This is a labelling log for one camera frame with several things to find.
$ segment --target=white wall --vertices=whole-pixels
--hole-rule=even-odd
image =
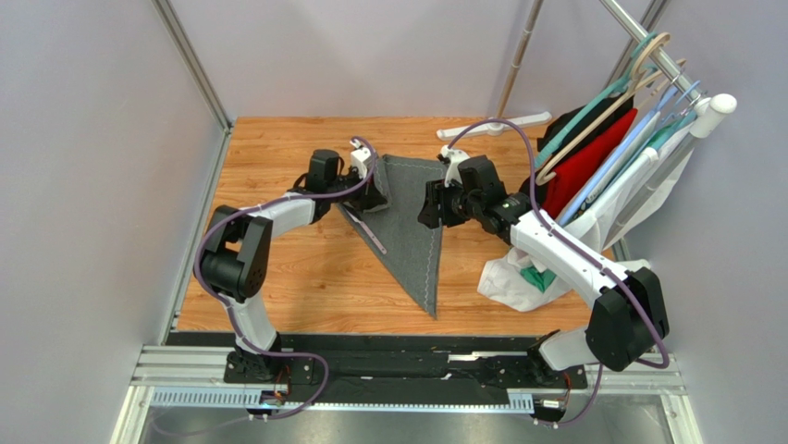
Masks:
[[[173,0],[233,117],[495,112],[530,1]],[[648,0],[622,4],[641,17]],[[597,1],[547,1],[507,114],[592,98],[628,35]]]
[[[707,443],[785,442],[788,149],[785,2],[674,1],[669,52],[739,109],[699,144],[665,206],[628,236],[662,280]]]
[[[0,442],[107,442],[221,134],[150,1],[0,23]]]

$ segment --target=gray cloth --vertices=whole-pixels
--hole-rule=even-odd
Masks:
[[[442,179],[446,168],[435,160],[383,155],[375,185],[388,198],[388,207],[359,215],[387,253],[382,254],[343,205],[345,219],[355,228],[402,288],[426,312],[437,318],[437,269],[443,228],[429,229],[418,222],[425,201],[425,184]]]

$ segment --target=red garment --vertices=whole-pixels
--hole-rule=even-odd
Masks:
[[[635,116],[637,110],[631,109],[583,150],[553,169],[556,176],[548,182],[548,197],[542,204],[542,209],[547,211],[550,217],[558,217],[572,197],[605,163],[608,154],[626,136]]]

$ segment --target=wooden table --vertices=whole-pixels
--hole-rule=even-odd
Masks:
[[[308,167],[312,151],[331,148],[347,160],[352,135],[381,154],[434,159],[442,128],[476,118],[241,118],[233,132],[214,207],[249,206],[280,196]],[[533,140],[544,127],[529,129]],[[509,192],[527,175],[528,155],[519,136],[479,137],[458,146],[496,163]],[[508,247],[470,221],[443,234],[437,320],[402,290],[337,211],[273,241],[263,285],[265,306],[279,331],[463,335],[540,335],[588,322],[590,312],[568,294],[533,312],[519,313],[476,292],[487,260]],[[181,330],[229,330],[219,303],[192,278],[178,324]]]

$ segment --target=black garment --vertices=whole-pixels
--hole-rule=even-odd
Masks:
[[[594,106],[594,108],[592,108],[588,114],[586,114],[583,118],[580,119],[579,122],[577,122],[577,125],[575,125],[574,128],[572,128],[569,131],[566,137],[563,138],[563,141],[560,143],[560,146],[556,150],[556,153],[562,150],[564,146],[566,146],[569,142],[573,141],[578,135],[580,135],[580,133],[583,132],[583,130],[586,127],[588,127],[588,125],[594,123],[594,120],[597,120],[597,117],[601,116],[606,109],[610,108],[613,105],[613,103],[615,103],[616,100],[618,100],[618,97],[608,97],[606,99],[602,99],[602,101],[599,102],[597,106]],[[550,140],[552,140],[552,138],[555,137],[556,134],[559,133],[559,131],[561,131],[564,127],[566,127],[566,125],[570,122],[570,120],[572,120],[575,116],[577,116],[580,113],[580,111],[583,110],[584,107],[585,106],[581,106],[568,113],[562,114],[559,116],[559,118],[553,120],[553,122],[548,125],[548,130],[545,131],[545,136],[536,139],[536,149],[538,150],[538,152],[541,153],[542,150],[545,148],[545,146],[548,145]],[[556,167],[569,160],[573,155],[579,153],[580,150],[585,148],[589,143],[591,143],[591,141],[596,139],[599,136],[599,134],[605,132],[608,128],[613,126],[614,123],[619,121],[619,119],[621,119],[633,107],[634,107],[634,98],[631,97],[629,100],[624,102],[621,106],[619,106],[618,109],[613,111],[611,115],[609,115],[607,118],[602,120],[602,123],[597,125],[596,128],[594,128],[590,133],[588,133],[588,135],[585,136],[580,141],[580,143],[575,145],[574,148],[572,148],[572,150],[569,153],[563,156],[563,158],[559,161]],[[528,194],[530,192],[528,190],[529,181],[530,178],[525,178],[523,185],[520,186],[520,192],[524,192],[525,194]],[[544,185],[536,184],[536,201],[539,202],[539,204],[543,204],[547,198],[548,198],[547,183]]]

